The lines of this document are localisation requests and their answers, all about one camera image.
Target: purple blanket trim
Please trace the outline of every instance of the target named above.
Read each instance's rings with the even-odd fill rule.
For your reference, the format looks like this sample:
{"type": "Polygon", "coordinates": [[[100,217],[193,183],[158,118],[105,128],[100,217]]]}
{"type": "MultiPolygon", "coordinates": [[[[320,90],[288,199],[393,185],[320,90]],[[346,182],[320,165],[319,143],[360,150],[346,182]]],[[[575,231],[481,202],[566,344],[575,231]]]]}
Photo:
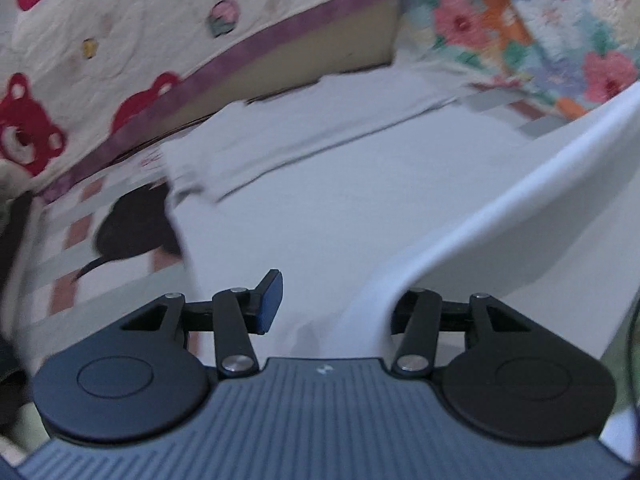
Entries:
{"type": "Polygon", "coordinates": [[[121,153],[135,147],[140,132],[144,132],[151,123],[178,111],[243,66],[281,44],[376,1],[379,0],[332,0],[256,32],[204,64],[179,85],[160,96],[149,108],[133,117],[98,148],[45,188],[42,191],[43,199],[50,203],[64,195],[75,184],[99,171],[121,153]]]}

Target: white logo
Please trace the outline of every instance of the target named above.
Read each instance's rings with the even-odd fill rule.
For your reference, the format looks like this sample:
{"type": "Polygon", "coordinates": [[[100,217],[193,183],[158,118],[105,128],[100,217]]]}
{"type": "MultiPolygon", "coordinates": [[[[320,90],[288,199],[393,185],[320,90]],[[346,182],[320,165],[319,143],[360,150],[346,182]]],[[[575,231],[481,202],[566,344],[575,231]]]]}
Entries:
{"type": "Polygon", "coordinates": [[[316,368],[316,371],[320,374],[320,375],[328,375],[331,372],[334,371],[334,367],[332,367],[331,365],[322,365],[318,368],[316,368]]]}

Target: floral fabric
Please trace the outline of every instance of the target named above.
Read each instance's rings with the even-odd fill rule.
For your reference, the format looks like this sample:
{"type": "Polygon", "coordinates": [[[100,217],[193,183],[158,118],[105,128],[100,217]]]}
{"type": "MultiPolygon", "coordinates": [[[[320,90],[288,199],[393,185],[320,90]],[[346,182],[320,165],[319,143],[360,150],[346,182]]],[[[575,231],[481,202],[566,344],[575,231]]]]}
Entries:
{"type": "Polygon", "coordinates": [[[579,117],[633,84],[640,0],[404,0],[421,47],[579,117]]]}

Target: black cartoon silhouette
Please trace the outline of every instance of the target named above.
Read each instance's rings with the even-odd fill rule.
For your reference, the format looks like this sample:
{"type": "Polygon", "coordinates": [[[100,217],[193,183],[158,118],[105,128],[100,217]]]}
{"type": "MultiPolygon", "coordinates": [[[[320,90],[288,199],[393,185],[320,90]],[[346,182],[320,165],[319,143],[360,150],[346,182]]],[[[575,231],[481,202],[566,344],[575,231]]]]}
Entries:
{"type": "Polygon", "coordinates": [[[182,256],[180,245],[164,212],[168,185],[146,184],[121,196],[94,236],[99,258],[78,271],[76,280],[102,264],[127,260],[157,248],[182,256]]]}

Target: gray ribbed panel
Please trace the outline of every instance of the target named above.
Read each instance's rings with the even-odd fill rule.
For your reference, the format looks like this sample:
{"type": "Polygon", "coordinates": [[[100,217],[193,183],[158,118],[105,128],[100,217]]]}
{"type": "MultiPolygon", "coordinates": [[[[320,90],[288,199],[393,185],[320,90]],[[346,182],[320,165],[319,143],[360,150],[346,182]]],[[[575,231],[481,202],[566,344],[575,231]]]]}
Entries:
{"type": "Polygon", "coordinates": [[[199,416],[155,441],[85,449],[53,440],[20,467],[27,480],[614,480],[628,472],[595,439],[526,449],[484,438],[453,420],[426,384],[395,380],[377,360],[285,359],[220,384],[199,416]],[[333,370],[321,374],[325,364],[333,370]]]}

